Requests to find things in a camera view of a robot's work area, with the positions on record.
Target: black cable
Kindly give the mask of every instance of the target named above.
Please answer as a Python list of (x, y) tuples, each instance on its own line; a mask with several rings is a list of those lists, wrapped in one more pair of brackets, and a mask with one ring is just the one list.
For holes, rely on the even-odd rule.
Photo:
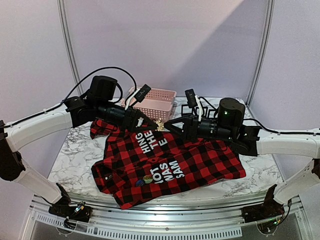
[(202, 104), (202, 102), (201, 101), (199, 101), (200, 102), (200, 105), (201, 105), (201, 107), (202, 107), (202, 111), (203, 111), (203, 113), (202, 113), (202, 115), (201, 115), (201, 117), (206, 117), (206, 112), (205, 112), (205, 108), (204, 108), (204, 106), (203, 106), (203, 104)]
[(129, 94), (129, 96), (126, 97), (124, 100), (124, 104), (127, 105), (128, 98), (130, 98), (133, 94), (135, 94), (136, 90), (134, 90), (132, 93)]
[(213, 118), (214, 118), (214, 119), (216, 118), (216, 116), (217, 116), (217, 114), (218, 114), (218, 111), (219, 111), (218, 109), (217, 109), (217, 110), (214, 112), (214, 114), (213, 114)]
[[(54, 204), (54, 203), (51, 203), (51, 202), (49, 202), (48, 200), (46, 200), (43, 196), (41, 197), (47, 204), (50, 204), (50, 205), (54, 205), (54, 206), (69, 206), (69, 205), (67, 205), (67, 204)], [(78, 202), (76, 202), (76, 201), (70, 201), (70, 203), (72, 204), (78, 204)]]
[(291, 135), (291, 134), (306, 134), (306, 135), (320, 135), (320, 133), (313, 133), (313, 132), (308, 132), (308, 131), (275, 131), (275, 130), (271, 130), (269, 128), (266, 128), (265, 126), (263, 126), (263, 124), (261, 122), (259, 122), (258, 120), (254, 119), (254, 118), (247, 118), (244, 119), (244, 121), (255, 121), (257, 122), (264, 130), (270, 132), (270, 133), (274, 133), (274, 134), (287, 134), (287, 135)]
[(288, 212), (287, 212), (287, 214), (285, 215), (284, 219), (282, 219), (281, 222), (279, 222), (279, 223), (277, 224), (277, 226), (279, 226), (280, 224), (282, 224), (282, 223), (287, 219), (287, 217), (289, 216), (289, 213), (290, 213), (291, 205), (292, 205), (292, 200), (289, 199), (289, 201), (288, 201), (288, 207), (289, 207), (289, 208), (288, 208)]
[(117, 104), (118, 102), (120, 102), (122, 97), (123, 97), (123, 95), (124, 95), (124, 92), (123, 92), (121, 86), (119, 85), (119, 83), (116, 83), (116, 86), (118, 87), (118, 89), (120, 91), (120, 97), (119, 97), (119, 99), (117, 101), (115, 101), (115, 102), (112, 101), (113, 104)]
[(287, 217), (289, 216), (289, 213), (290, 213), (290, 209), (291, 209), (291, 206), (289, 206), (288, 212), (287, 212), (287, 214), (285, 215), (284, 219), (281, 220), (281, 222), (279, 222), (276, 226), (279, 226), (280, 224), (282, 224), (282, 223), (287, 219)]
[(40, 116), (40, 115), (42, 115), (42, 114), (51, 112), (51, 111), (53, 111), (53, 110), (61, 107), (61, 106), (65, 103), (65, 101), (68, 99), (68, 97), (73, 93), (73, 91), (74, 91), (84, 80), (86, 80), (86, 79), (87, 79), (88, 77), (90, 77), (92, 74), (94, 74), (94, 73), (96, 73), (96, 72), (98, 72), (98, 71), (101, 71), (101, 70), (105, 70), (105, 69), (117, 69), (117, 70), (120, 70), (120, 71), (126, 73), (127, 75), (129, 75), (129, 77), (132, 79), (132, 81), (133, 81), (133, 83), (134, 83), (134, 90), (135, 90), (135, 91), (137, 90), (136, 80), (135, 80), (134, 77), (133, 77), (129, 72), (127, 72), (126, 70), (122, 69), (121, 67), (117, 67), (117, 66), (105, 66), (105, 67), (101, 67), (101, 68), (98, 68), (98, 69), (90, 72), (87, 76), (85, 76), (84, 78), (82, 78), (82, 79), (72, 88), (72, 90), (67, 94), (67, 96), (62, 100), (62, 102), (59, 103), (57, 106), (54, 106), (54, 107), (52, 107), (52, 108), (49, 108), (49, 109), (47, 109), (45, 112), (44, 112), (44, 111), (38, 112), (38, 113), (33, 114), (33, 115), (31, 115), (31, 116), (28, 116), (28, 117), (25, 117), (25, 118), (20, 119), (20, 120), (18, 120), (18, 121), (15, 121), (15, 122), (12, 123), (11, 125), (5, 125), (5, 126), (2, 126), (2, 127), (0, 127), (0, 128), (3, 128), (3, 129), (10, 128), (11, 126), (15, 126), (15, 125), (17, 125), (17, 124), (19, 124), (19, 123), (22, 123), (22, 122), (26, 121), (26, 120), (35, 118), (35, 117), (37, 117), (37, 116)]
[(195, 107), (191, 108), (191, 113), (198, 117), (198, 113)]
[(70, 222), (69, 220), (77, 221), (80, 219), (83, 219), (83, 217), (76, 217), (82, 210), (79, 210), (78, 212), (73, 212), (70, 216), (67, 216), (63, 222), (63, 226), (67, 229), (74, 230), (77, 226), (76, 222)]
[(203, 96), (200, 96), (199, 99), (205, 100), (206, 103), (207, 103), (210, 107), (212, 107), (214, 110), (217, 110), (217, 109), (216, 109), (207, 99), (205, 99)]
[(138, 100), (136, 100), (134, 103), (132, 103), (131, 105), (130, 105), (130, 107), (133, 107), (134, 105), (136, 105), (138, 103)]

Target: white marble surface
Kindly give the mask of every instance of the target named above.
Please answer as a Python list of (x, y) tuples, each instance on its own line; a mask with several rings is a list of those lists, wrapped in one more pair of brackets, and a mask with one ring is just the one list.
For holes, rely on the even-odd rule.
[[(207, 98), (211, 104), (218, 107), (221, 98)], [(181, 115), (181, 104), (186, 103), (184, 97), (176, 98), (175, 111), (172, 117)], [(245, 119), (252, 116), (246, 110)], [(90, 124), (87, 123), (71, 129), (62, 149), (53, 165), (49, 180), (59, 182), (72, 196), (86, 196), (101, 201), (115, 202), (112, 195), (99, 192), (91, 173), (91, 166), (103, 159), (106, 137), (90, 138)], [(245, 125), (254, 125), (253, 121), (245, 121)], [(246, 177), (232, 180), (222, 180), (209, 186), (200, 187), (188, 192), (156, 198), (149, 204), (197, 204), (215, 200), (227, 200), (232, 197), (252, 196), (265, 192), (273, 184), (283, 181), (279, 169), (271, 155), (258, 157), (240, 156), (246, 171)]]

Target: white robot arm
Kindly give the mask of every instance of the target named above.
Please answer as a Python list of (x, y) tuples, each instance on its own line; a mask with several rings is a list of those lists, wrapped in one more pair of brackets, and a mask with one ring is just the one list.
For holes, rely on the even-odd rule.
[[(140, 110), (125, 109), (111, 102), (117, 80), (95, 76), (90, 89), (82, 96), (66, 98), (50, 109), (5, 124), (0, 121), (0, 178), (14, 181), (43, 197), (51, 204), (49, 212), (61, 217), (74, 216), (88, 222), (91, 207), (69, 206), (71, 200), (61, 185), (54, 184), (25, 162), (19, 150), (25, 145), (57, 131), (75, 128), (95, 119), (108, 121), (130, 132), (155, 130), (158, 126)], [(141, 102), (150, 88), (145, 85), (134, 96)]]
[(304, 169), (276, 186), (274, 200), (279, 204), (286, 204), (294, 196), (320, 183), (320, 129), (300, 132), (311, 134), (276, 134), (261, 130), (258, 135), (256, 147), (259, 155), (287, 154), (313, 158)]
[[(245, 221), (252, 222), (278, 216), (284, 212), (283, 205), (292, 197), (320, 183), (320, 129), (271, 130), (255, 119), (244, 119), (245, 106), (234, 98), (223, 98), (218, 109), (204, 111), (200, 97), (193, 89), (185, 91), (187, 106), (192, 113), (170, 120), (164, 127), (183, 139), (196, 141), (221, 140), (238, 154), (258, 156), (264, 154), (287, 154), (313, 158), (307, 166), (285, 182), (269, 188), (264, 202), (242, 209)], [(244, 120), (254, 120), (260, 126), (246, 126)]]
[[(61, 217), (72, 216), (76, 207), (70, 207), (70, 198), (59, 184), (48, 181), (31, 168), (19, 154), (19, 150), (51, 133), (75, 128), (84, 123), (102, 119), (131, 132), (153, 130), (157, 125), (139, 110), (115, 105), (110, 102), (117, 81), (113, 78), (94, 77), (85, 96), (71, 97), (53, 108), (44, 110), (36, 116), (17, 122), (0, 121), (0, 178), (14, 181), (31, 189), (52, 204), (49, 212)], [(135, 96), (142, 101), (148, 93), (145, 88)], [(198, 98), (190, 106), (201, 108)], [(164, 126), (184, 139), (194, 141), (197, 138), (223, 140), (237, 153), (248, 156), (264, 154), (289, 154), (313, 158), (301, 171), (287, 181), (272, 186), (262, 204), (265, 213), (252, 218), (277, 216), (283, 204), (306, 189), (320, 183), (320, 129), (304, 131), (262, 130), (259, 126), (243, 125), (245, 106), (233, 98), (220, 101), (217, 118), (200, 117), (193, 114), (170, 120)], [(147, 127), (137, 127), (143, 118)], [(183, 129), (174, 126), (183, 122)], [(88, 222), (91, 208), (86, 207), (77, 215), (77, 220)]]

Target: red and black checkered fabric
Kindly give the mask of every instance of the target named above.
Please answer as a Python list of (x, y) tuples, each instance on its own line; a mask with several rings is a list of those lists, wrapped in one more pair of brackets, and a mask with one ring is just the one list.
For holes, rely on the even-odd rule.
[(99, 190), (122, 209), (216, 182), (246, 176), (239, 156), (223, 141), (191, 143), (161, 131), (121, 132), (97, 120), (90, 135), (107, 135), (104, 159), (91, 170)]

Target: white wall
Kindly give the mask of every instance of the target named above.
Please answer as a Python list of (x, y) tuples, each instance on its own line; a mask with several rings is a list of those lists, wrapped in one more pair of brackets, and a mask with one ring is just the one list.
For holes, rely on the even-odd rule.
[[(262, 39), (267, 0), (68, 0), (80, 77), (125, 68), (138, 85), (245, 99)], [(108, 70), (124, 91), (133, 86)], [(84, 89), (90, 81), (84, 83)]]
[[(74, 85), (57, 1), (0, 1), (0, 119), (15, 121), (59, 103)], [(23, 158), (48, 176), (67, 132), (24, 147)], [(33, 193), (0, 179), (0, 239), (17, 240)]]
[[(320, 127), (320, 2), (275, 1), (270, 37), (251, 110), (266, 127)], [(288, 179), (309, 158), (277, 155)], [(301, 194), (314, 239), (320, 239), (320, 186)]]

